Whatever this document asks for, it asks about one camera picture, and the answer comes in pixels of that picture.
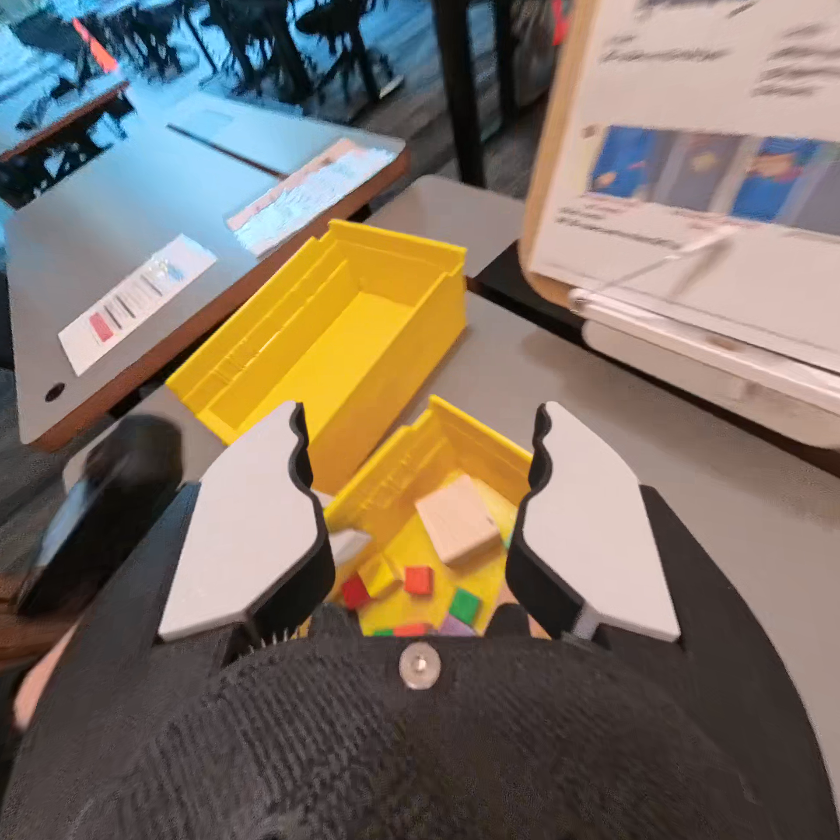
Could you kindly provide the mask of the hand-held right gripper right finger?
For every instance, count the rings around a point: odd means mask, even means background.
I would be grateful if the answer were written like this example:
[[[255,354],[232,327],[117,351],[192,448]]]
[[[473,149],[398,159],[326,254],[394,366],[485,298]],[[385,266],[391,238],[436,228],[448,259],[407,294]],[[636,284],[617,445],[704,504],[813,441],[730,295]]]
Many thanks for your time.
[[[528,491],[506,581],[551,639],[602,627],[672,644],[681,631],[642,487],[622,457],[556,402],[534,419]]]

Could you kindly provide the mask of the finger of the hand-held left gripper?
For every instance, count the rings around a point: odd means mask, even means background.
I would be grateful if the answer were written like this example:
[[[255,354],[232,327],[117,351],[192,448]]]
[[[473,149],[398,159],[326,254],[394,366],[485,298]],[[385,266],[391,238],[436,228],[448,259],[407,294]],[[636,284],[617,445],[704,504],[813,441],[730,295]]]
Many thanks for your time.
[[[370,544],[372,537],[361,530],[339,530],[329,534],[329,546],[335,566],[351,562]]]

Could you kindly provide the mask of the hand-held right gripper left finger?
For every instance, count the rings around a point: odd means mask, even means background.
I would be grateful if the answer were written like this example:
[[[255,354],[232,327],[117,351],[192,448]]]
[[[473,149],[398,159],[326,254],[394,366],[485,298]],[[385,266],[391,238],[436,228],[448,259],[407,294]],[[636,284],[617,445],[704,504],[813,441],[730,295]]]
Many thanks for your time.
[[[207,468],[158,636],[181,642],[238,627],[255,645],[291,639],[336,577],[312,490],[304,405],[282,403]]]

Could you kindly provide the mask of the yellow plastic box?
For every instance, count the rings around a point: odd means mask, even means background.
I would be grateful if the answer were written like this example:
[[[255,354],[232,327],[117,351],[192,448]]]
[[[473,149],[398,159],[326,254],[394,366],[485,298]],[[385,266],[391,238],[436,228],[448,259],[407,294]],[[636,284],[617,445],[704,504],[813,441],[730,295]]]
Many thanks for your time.
[[[334,219],[167,379],[231,445],[301,403],[336,496],[466,329],[467,249]]]
[[[438,396],[415,423],[400,427],[328,505],[331,534],[349,529],[371,540],[337,563],[328,601],[356,615],[366,636],[441,631],[483,635],[505,601],[505,566],[532,456]],[[417,510],[434,497],[449,523],[469,513],[445,489],[466,480],[495,528],[484,547],[444,561]]]

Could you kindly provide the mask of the pile of wooden cubes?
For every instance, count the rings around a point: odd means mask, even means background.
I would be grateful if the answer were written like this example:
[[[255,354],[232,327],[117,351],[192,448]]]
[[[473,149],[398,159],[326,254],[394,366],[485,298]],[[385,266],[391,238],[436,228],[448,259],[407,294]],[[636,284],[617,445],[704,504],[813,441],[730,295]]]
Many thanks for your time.
[[[483,635],[504,587],[511,514],[460,474],[410,500],[393,535],[367,532],[372,540],[341,566],[334,598],[367,637]]]

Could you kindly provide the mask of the person's left forearm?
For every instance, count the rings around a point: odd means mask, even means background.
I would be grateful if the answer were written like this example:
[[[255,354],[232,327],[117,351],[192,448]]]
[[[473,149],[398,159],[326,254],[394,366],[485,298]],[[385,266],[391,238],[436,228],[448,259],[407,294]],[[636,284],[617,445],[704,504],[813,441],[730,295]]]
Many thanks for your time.
[[[27,672],[20,686],[16,690],[13,702],[13,723],[17,732],[24,732],[28,729],[34,715],[39,699],[46,690],[49,680],[55,671],[58,663],[64,654],[70,641],[66,635],[60,639],[58,644],[38,661],[38,663]]]

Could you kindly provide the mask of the white paper with red label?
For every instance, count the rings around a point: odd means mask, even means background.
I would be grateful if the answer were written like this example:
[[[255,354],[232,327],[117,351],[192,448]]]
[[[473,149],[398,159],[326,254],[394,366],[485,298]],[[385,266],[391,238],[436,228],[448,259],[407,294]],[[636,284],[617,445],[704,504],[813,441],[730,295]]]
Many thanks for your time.
[[[153,253],[59,332],[74,375],[82,376],[217,261],[183,234]]]

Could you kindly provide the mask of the white board stand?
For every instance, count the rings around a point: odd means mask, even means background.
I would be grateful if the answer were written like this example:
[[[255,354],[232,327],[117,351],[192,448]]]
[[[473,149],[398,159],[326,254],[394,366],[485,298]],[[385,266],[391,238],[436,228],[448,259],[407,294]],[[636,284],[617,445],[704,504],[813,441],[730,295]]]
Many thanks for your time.
[[[838,451],[838,373],[577,287],[595,350],[808,447]]]

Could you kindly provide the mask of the grey table with wooden edge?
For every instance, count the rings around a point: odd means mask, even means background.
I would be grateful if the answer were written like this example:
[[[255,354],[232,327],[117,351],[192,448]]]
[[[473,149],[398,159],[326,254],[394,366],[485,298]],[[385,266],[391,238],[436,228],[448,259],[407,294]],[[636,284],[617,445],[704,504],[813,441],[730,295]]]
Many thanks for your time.
[[[308,162],[343,136],[395,159],[302,231],[255,256],[227,220],[277,184],[276,177],[170,128],[141,123],[7,226],[7,281],[14,339],[17,430],[23,445],[66,445],[235,312],[310,237],[349,219],[408,173],[403,140],[317,123],[323,140]],[[185,235],[217,258],[187,289],[75,373],[59,332],[172,242]]]

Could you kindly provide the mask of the paper in clear sleeve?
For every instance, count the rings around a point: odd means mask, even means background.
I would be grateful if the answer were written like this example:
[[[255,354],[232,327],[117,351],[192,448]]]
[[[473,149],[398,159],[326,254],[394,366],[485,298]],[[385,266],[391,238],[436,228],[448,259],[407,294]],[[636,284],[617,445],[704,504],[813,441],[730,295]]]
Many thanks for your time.
[[[396,158],[393,150],[341,138],[226,218],[226,226],[241,246],[261,257],[302,231]]]

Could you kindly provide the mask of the printed sheet on wooden board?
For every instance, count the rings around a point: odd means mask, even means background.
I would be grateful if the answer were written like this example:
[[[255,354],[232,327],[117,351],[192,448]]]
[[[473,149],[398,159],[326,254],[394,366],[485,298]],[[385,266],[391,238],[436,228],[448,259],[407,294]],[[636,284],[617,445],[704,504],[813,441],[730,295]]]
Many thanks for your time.
[[[838,2],[574,2],[523,264],[837,373],[838,76]]]

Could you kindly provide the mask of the orange strip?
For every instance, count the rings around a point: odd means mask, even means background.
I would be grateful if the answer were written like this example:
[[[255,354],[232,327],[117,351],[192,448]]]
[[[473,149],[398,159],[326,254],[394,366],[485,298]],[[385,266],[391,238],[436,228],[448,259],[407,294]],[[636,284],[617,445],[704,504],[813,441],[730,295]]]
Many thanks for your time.
[[[118,75],[120,73],[119,63],[110,55],[100,41],[96,39],[88,27],[78,17],[71,18],[70,24],[84,45],[82,47],[82,54],[90,65],[91,71],[100,72],[107,76]]]

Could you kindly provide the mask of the black table leg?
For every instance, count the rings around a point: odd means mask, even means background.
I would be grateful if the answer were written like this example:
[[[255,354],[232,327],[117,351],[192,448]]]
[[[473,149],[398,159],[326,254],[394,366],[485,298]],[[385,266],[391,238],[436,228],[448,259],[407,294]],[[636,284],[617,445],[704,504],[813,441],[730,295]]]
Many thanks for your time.
[[[462,183],[486,187],[467,1],[433,1],[455,158]]]

